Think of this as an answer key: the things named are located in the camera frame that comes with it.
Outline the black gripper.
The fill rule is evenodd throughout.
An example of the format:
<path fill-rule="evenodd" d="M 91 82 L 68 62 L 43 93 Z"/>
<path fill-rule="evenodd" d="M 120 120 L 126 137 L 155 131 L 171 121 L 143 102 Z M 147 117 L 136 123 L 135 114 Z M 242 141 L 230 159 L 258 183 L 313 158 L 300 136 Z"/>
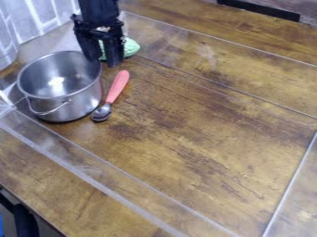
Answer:
<path fill-rule="evenodd" d="M 124 59 L 123 22 L 119 17 L 119 0 L 78 0 L 79 14 L 71 16 L 75 24 L 75 37 L 86 58 L 98 60 L 100 45 L 92 37 L 103 39 L 106 61 L 111 68 Z"/>

